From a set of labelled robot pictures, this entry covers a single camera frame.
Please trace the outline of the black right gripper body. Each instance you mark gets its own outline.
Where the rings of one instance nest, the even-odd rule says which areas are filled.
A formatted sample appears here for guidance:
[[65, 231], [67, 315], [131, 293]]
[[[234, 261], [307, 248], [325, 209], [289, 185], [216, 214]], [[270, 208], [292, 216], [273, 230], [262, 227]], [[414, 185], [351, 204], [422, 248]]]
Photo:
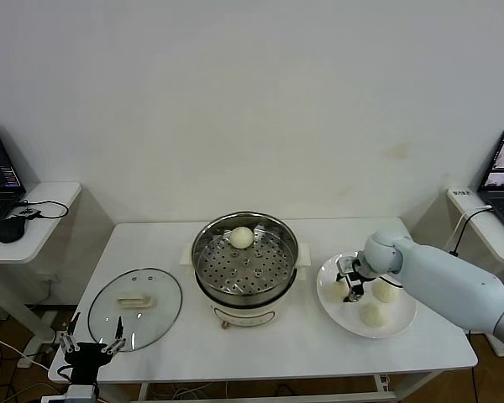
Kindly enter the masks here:
[[353, 259], [349, 264], [349, 273], [348, 277], [351, 282], [367, 282], [368, 278], [363, 276], [362, 273], [362, 265], [359, 259]]

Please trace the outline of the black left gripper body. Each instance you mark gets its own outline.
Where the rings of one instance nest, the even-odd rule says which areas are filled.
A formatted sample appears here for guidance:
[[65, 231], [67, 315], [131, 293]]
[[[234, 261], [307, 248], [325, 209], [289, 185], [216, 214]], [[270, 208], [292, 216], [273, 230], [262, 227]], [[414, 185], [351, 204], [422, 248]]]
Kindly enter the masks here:
[[112, 355], [106, 350], [106, 343], [78, 343], [65, 352], [65, 361], [71, 366], [73, 385], [95, 385], [98, 371], [109, 364]]

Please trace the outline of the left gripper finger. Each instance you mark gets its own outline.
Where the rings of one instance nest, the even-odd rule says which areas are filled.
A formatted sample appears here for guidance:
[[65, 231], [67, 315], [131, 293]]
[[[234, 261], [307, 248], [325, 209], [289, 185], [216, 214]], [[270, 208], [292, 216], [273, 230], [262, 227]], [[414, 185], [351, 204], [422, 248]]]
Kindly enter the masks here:
[[59, 343], [60, 348], [63, 352], [75, 352], [79, 351], [80, 347], [78, 346], [75, 337], [74, 331], [76, 329], [76, 324], [79, 320], [80, 313], [78, 312], [69, 323], [67, 329], [60, 334]]
[[123, 336], [123, 322], [122, 317], [118, 318], [118, 324], [115, 332], [114, 341], [105, 347], [102, 352], [107, 355], [115, 355], [118, 353], [126, 343], [126, 338]]

